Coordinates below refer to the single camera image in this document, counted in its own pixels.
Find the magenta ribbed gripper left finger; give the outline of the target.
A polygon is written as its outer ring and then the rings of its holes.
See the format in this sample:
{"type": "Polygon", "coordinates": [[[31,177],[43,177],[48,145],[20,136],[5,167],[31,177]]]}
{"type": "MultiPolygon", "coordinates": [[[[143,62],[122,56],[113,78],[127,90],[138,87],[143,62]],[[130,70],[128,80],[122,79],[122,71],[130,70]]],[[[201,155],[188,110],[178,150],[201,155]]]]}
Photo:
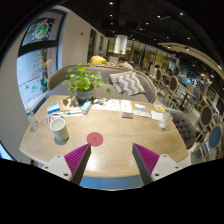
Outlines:
{"type": "Polygon", "coordinates": [[[42,169],[79,185],[90,155],[91,145],[86,144],[66,155],[56,155],[42,169]]]}

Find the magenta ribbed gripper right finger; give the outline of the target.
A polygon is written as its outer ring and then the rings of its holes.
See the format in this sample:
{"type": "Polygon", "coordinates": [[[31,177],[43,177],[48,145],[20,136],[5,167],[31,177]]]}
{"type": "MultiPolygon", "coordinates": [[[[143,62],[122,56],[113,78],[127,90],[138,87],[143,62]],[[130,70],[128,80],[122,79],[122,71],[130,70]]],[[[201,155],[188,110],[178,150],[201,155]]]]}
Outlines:
{"type": "Polygon", "coordinates": [[[132,154],[144,185],[181,170],[181,167],[167,154],[158,155],[138,144],[133,144],[132,154]]]}

